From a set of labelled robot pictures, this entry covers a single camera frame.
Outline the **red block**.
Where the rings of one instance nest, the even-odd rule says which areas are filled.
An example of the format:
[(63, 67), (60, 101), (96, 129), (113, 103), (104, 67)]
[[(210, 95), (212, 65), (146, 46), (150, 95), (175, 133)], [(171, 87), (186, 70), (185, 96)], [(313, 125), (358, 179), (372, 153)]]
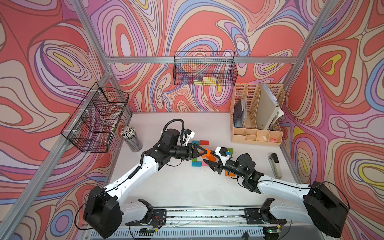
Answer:
[(200, 141), (200, 145), (208, 146), (209, 144), (210, 144), (210, 142), (207, 141), (207, 140), (201, 140), (201, 141)]

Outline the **orange block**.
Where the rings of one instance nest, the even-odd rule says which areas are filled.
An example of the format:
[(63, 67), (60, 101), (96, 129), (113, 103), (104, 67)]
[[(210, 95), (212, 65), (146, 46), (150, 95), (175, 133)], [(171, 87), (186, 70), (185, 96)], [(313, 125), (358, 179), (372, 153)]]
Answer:
[(226, 176), (232, 177), (232, 178), (236, 178), (237, 177), (235, 174), (232, 174), (232, 173), (229, 173), (229, 172), (226, 172)]
[(212, 152), (211, 152), (209, 149), (206, 149), (206, 150), (207, 150), (207, 151), (206, 151), (207, 154), (206, 154), (206, 156), (203, 158), (203, 159), (205, 159), (205, 160), (208, 159), (208, 156), (209, 156), (209, 155), (213, 155)]

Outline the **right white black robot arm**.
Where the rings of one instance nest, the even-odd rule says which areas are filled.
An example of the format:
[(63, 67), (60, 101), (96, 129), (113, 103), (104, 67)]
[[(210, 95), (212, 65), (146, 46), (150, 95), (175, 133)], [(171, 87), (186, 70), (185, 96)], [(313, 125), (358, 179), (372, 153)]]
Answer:
[(350, 211), (324, 182), (311, 185), (296, 184), (272, 178), (256, 171), (249, 154), (240, 155), (236, 161), (227, 159), (205, 163), (218, 174), (229, 172), (242, 179), (241, 187), (257, 194), (270, 195), (261, 216), (264, 221), (289, 219), (314, 225), (322, 233), (340, 238)]

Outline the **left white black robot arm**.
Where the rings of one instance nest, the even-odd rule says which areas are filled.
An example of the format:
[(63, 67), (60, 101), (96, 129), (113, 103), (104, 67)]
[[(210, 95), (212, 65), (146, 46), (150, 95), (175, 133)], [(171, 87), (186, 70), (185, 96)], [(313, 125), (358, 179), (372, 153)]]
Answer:
[(109, 238), (123, 223), (150, 222), (152, 205), (143, 199), (127, 205), (125, 201), (144, 180), (167, 165), (172, 158), (190, 161), (207, 153), (200, 145), (189, 143), (194, 132), (187, 130), (185, 135), (184, 143), (178, 145), (178, 130), (163, 131), (160, 140), (141, 154), (135, 167), (103, 188), (94, 187), (84, 204), (85, 222), (104, 239)]

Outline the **grey stapler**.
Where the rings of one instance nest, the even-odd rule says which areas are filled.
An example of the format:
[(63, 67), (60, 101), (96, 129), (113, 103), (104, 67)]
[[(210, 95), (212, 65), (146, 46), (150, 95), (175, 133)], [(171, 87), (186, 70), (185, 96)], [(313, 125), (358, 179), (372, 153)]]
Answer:
[(283, 177), (281, 167), (280, 167), (280, 162), (279, 158), (276, 153), (272, 153), (268, 157), (269, 163), (271, 165), (273, 174), (276, 179), (281, 179)]

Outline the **dark tablet in organizer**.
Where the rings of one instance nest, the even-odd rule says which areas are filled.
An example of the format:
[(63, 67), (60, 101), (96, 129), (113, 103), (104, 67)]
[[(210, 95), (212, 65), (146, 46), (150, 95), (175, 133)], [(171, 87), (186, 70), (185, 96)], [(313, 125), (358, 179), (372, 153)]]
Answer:
[(247, 119), (246, 101), (240, 99), (234, 107), (233, 122), (235, 128), (243, 128)]

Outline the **yellow sticky notes pad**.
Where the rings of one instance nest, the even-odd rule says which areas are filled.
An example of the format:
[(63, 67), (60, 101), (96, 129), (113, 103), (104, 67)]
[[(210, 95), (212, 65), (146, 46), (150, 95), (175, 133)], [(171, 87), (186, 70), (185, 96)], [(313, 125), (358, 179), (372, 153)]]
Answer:
[(217, 79), (212, 77), (203, 77), (202, 80), (194, 80), (193, 85), (196, 86), (216, 86)]

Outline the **white folder in organizer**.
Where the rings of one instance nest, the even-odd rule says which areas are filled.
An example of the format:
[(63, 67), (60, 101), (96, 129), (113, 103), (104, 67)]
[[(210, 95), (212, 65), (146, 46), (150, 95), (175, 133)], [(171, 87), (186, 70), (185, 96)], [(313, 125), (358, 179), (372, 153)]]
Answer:
[(282, 106), (285, 91), (282, 85), (260, 84), (260, 96), (256, 112), (256, 124), (259, 130), (280, 132), (279, 118), (284, 115)]

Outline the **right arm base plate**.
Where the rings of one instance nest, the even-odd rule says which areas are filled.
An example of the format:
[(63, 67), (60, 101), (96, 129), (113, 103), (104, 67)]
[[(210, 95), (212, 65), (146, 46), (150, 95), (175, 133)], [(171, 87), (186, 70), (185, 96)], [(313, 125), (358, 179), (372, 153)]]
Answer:
[(259, 208), (248, 208), (244, 209), (244, 214), (241, 215), (247, 221), (248, 225), (285, 225), (287, 220), (285, 219), (277, 219), (272, 214), (264, 210), (262, 211)]

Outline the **aluminium front rail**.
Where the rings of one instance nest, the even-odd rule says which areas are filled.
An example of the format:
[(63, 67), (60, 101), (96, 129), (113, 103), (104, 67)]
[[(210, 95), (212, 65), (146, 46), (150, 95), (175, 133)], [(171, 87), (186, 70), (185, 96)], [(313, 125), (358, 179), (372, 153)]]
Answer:
[(234, 207), (177, 207), (177, 208), (155, 208), (146, 206), (142, 202), (123, 205), (122, 208), (102, 213), (100, 217), (96, 213), (87, 215), (87, 223), (95, 230), (113, 232), (125, 223), (143, 220), (149, 211), (154, 209), (166, 209), (167, 221), (163, 226), (179, 226), (183, 224), (240, 224), (247, 221), (241, 217), (244, 209), (259, 208), (269, 211), (277, 219), (293, 220), (305, 224), (314, 224), (305, 207), (296, 204), (277, 203), (268, 199), (261, 206), (234, 206)]

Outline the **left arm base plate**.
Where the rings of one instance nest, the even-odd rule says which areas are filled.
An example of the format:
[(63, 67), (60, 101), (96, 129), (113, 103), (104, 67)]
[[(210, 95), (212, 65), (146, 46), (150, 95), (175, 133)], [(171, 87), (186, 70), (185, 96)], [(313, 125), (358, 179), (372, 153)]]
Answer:
[(149, 211), (140, 221), (132, 221), (125, 223), (126, 226), (153, 226), (160, 227), (164, 226), (167, 221), (167, 210), (166, 209), (154, 209)]

